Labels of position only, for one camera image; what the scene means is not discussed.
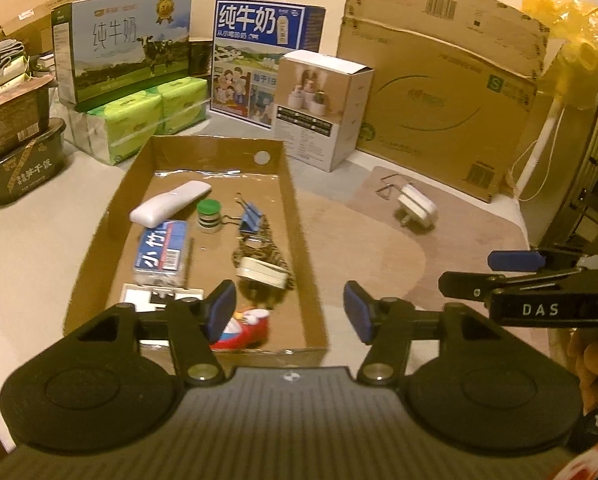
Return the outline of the person right hand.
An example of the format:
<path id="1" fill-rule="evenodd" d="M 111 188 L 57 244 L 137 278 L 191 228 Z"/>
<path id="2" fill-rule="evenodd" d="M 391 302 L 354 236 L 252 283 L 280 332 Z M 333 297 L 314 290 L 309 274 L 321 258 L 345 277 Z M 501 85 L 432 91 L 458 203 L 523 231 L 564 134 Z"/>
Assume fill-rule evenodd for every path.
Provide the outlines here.
<path id="1" fill-rule="evenodd" d="M 598 333 L 591 328 L 578 328 L 571 334 L 567 348 L 579 377 L 583 413 L 598 408 Z"/>

